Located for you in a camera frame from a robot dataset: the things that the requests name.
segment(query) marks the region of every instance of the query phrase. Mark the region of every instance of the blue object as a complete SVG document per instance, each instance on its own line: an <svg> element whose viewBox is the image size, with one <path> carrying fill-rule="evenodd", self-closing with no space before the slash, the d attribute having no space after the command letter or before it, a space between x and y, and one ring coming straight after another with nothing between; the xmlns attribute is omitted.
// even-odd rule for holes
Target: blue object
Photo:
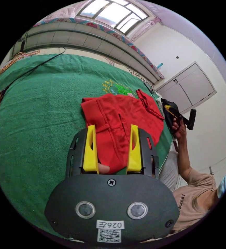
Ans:
<svg viewBox="0 0 226 249"><path fill-rule="evenodd" d="M222 179L221 183L219 184L218 188L217 188L217 197L221 198L223 193L226 190L226 175L225 177Z"/></svg>
<svg viewBox="0 0 226 249"><path fill-rule="evenodd" d="M159 66L157 68L161 67L162 65L163 65L163 63L159 64Z"/></svg>

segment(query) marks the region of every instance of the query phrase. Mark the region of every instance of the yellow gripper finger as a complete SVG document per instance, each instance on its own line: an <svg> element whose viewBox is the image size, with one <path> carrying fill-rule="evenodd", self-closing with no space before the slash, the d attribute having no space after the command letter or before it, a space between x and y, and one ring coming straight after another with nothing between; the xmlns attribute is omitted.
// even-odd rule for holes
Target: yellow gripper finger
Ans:
<svg viewBox="0 0 226 249"><path fill-rule="evenodd" d="M84 150L83 170L85 172L98 172L97 161L97 144L96 144L96 127L95 125L88 126L86 144Z"/></svg>
<svg viewBox="0 0 226 249"><path fill-rule="evenodd" d="M129 158L128 158L126 173L128 173L128 171L140 172L141 169L142 169L142 160L141 160L138 126L132 124L130 132L130 143L129 143Z"/></svg>

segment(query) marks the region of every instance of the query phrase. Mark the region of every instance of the beige t-shirt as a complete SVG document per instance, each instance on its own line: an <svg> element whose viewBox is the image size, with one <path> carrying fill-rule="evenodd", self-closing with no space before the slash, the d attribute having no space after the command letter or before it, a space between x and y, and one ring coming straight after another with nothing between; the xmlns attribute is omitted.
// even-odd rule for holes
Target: beige t-shirt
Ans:
<svg viewBox="0 0 226 249"><path fill-rule="evenodd" d="M210 174L202 174L192 169L188 179L188 186L173 191L180 216L170 234L178 233L199 221L206 211L198 206L197 197L207 190L216 190L215 179Z"/></svg>

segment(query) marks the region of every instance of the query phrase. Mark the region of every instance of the red shirt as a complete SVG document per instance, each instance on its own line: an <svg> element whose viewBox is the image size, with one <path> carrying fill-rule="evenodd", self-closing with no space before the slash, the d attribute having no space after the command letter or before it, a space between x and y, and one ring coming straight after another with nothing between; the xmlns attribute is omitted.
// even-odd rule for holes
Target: red shirt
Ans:
<svg viewBox="0 0 226 249"><path fill-rule="evenodd" d="M163 130L160 110L152 97L136 91L138 98L106 94L83 98L86 127L96 126L97 155L113 174L127 166L131 125L148 132L156 145Z"/></svg>

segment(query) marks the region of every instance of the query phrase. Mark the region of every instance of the gray pants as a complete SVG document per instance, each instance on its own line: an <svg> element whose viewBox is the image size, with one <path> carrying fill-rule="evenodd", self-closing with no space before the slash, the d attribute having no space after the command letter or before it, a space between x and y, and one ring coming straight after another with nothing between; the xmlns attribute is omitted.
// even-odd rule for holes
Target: gray pants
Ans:
<svg viewBox="0 0 226 249"><path fill-rule="evenodd" d="M167 159L163 164L163 168L159 174L159 180L162 181L172 192L176 188L179 178L179 169L177 163L178 153L169 151Z"/></svg>

